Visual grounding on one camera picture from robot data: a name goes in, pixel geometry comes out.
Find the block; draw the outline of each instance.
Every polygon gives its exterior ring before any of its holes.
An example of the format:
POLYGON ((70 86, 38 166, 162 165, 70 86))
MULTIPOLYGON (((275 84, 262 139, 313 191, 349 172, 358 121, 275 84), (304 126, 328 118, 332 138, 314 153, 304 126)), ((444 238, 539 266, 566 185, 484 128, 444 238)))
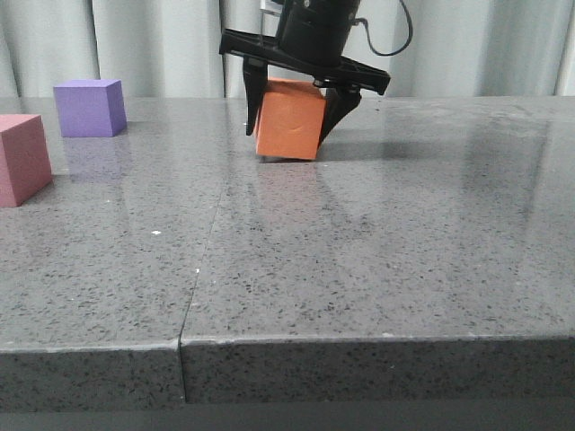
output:
POLYGON ((116 136, 128 124, 119 79, 68 81, 54 98, 64 137, 116 136))
POLYGON ((0 207, 18 207, 51 182, 40 115, 0 115, 0 207))
POLYGON ((311 83, 270 78, 255 128, 256 153, 315 159, 324 112, 325 99, 311 83))

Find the cable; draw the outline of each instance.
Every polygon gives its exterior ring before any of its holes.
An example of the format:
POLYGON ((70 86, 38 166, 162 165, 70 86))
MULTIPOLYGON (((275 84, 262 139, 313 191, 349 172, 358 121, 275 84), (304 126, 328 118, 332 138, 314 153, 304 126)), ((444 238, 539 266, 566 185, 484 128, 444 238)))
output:
POLYGON ((367 21, 367 19, 357 18, 353 22, 353 25, 363 24, 363 26, 366 28, 367 43, 369 44, 369 49, 371 49, 371 51, 377 56, 380 57, 396 56, 400 52, 404 52, 404 50, 410 46, 411 40, 413 39, 413 22, 411 21, 410 11, 407 9, 407 6, 405 5, 405 2, 403 0, 399 0, 399 3, 402 4, 403 11, 405 12, 405 20, 407 21, 408 36, 403 46, 393 52, 389 53, 379 52, 377 49, 374 48, 373 43, 371 43, 371 36, 369 35, 369 22, 367 21))

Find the table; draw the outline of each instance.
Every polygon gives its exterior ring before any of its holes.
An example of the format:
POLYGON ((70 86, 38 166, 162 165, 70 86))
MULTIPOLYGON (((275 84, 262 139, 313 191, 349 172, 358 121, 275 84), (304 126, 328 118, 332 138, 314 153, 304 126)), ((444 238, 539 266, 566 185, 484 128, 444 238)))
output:
POLYGON ((0 411, 573 397, 575 100, 365 99, 316 161, 127 99, 0 208, 0 411))

